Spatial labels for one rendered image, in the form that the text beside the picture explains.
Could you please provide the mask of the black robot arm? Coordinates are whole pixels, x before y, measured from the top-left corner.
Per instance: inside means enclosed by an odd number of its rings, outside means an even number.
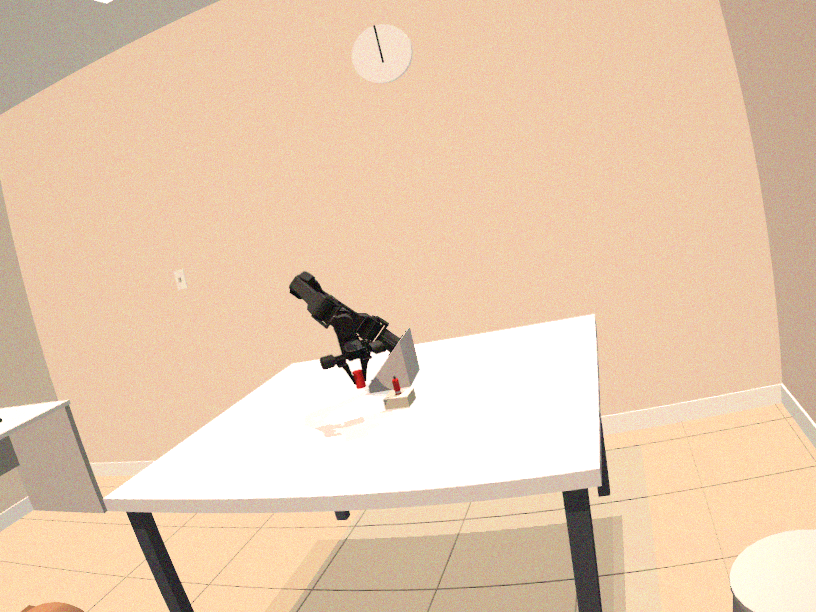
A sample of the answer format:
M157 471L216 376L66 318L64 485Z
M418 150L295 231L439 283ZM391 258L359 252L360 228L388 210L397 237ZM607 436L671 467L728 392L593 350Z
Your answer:
M298 299L302 298L307 303L307 310L313 319L326 329L330 325L333 326L337 336L343 338L341 349L348 362L364 358L364 353L370 351L369 343L374 341L384 325L375 341L384 343L385 349L390 352L389 355L403 337L402 335L399 338L387 330L389 323L379 316L357 313L338 301L333 295L322 290L315 276L307 271L297 274L289 289L292 295ZM358 335L354 335L353 340L347 341L346 337L349 337L354 329ZM360 341L358 336L363 340Z

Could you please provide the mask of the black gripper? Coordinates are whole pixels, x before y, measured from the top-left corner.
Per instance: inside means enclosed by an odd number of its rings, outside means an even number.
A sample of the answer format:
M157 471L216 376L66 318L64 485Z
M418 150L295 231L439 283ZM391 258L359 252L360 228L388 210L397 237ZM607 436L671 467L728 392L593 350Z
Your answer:
M354 329L353 333L349 337L346 337L346 340L347 341L353 340L354 335L357 335L355 329ZM341 339L343 339L343 338L341 338L339 336L337 336L337 338L338 338L340 348L341 348L341 344L342 344ZM379 353L383 353L383 352L386 351L384 343L382 343L379 340L369 343L369 347L370 347L370 351L364 353L364 358L363 359L359 359L361 370L362 370L363 377L364 377L364 381L366 381L368 362L369 362L370 359L372 359L372 356L370 355L371 352L373 352L374 354L379 354ZM342 352L342 349L341 349L341 352ZM351 369L350 369L350 367L349 367L346 360L347 360L347 358L346 358L346 356L343 355L343 352L342 352L342 355L337 356L337 357L334 357L333 355L326 355L326 356L321 357L320 358L320 364L321 364L321 367L324 370L335 367L335 365L337 365L339 368L343 367L344 370L350 376L353 383L356 385L354 375L353 375L353 373L352 373L352 371L351 371Z

